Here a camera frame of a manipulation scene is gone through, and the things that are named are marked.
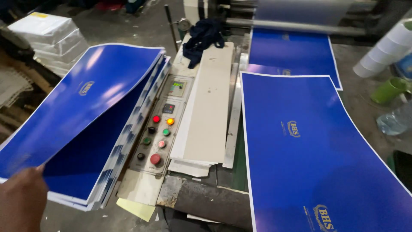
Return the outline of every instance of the dark blue cloth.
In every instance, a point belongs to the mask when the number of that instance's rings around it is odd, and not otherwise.
[[[223,48],[225,41],[220,31],[222,26],[218,20],[202,19],[190,28],[191,38],[183,44],[183,56],[190,60],[189,67],[193,69],[202,58],[203,50],[214,43],[217,48]]]

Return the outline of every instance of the plastic bottle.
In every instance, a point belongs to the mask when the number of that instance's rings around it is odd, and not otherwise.
[[[399,135],[412,128],[412,101],[376,120],[379,129],[387,135]]]

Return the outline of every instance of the gold logo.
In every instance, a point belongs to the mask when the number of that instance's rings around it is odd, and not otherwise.
[[[87,91],[89,91],[90,87],[93,84],[94,84],[94,81],[89,81],[86,84],[84,84],[83,87],[79,91],[80,96],[85,96],[87,94]]]
[[[315,211],[316,221],[318,221],[319,227],[322,231],[337,232],[337,230],[335,230],[335,228],[333,227],[332,220],[329,217],[328,208],[326,206],[317,205],[315,208],[313,208],[313,210]]]
[[[289,121],[288,122],[288,130],[289,130],[289,134],[295,138],[299,138],[300,134],[299,131],[297,130],[297,126],[296,126],[296,121]]]

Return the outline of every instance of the hand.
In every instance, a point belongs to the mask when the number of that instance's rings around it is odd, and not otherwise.
[[[40,232],[49,191],[43,170],[26,168],[0,184],[0,232]]]

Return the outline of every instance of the stack of cups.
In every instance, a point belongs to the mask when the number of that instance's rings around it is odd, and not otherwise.
[[[412,19],[402,20],[353,67],[353,71],[364,78],[375,76],[407,55],[411,47]]]

